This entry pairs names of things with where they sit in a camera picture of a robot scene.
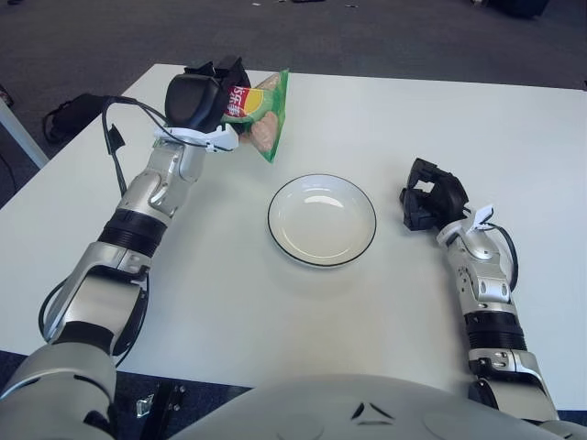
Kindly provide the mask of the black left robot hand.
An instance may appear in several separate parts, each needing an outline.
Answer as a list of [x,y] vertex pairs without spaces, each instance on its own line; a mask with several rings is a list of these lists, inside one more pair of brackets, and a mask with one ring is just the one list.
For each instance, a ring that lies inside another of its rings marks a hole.
[[250,87],[242,58],[226,56],[219,63],[185,67],[170,82],[164,111],[170,127],[210,133],[221,124],[233,87]]

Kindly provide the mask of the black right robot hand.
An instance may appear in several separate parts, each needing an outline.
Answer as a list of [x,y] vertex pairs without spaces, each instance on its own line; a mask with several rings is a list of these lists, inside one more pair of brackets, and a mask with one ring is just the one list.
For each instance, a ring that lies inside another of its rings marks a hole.
[[399,196],[404,225],[411,231],[441,230],[465,218],[469,201],[460,180],[436,164],[416,158]]

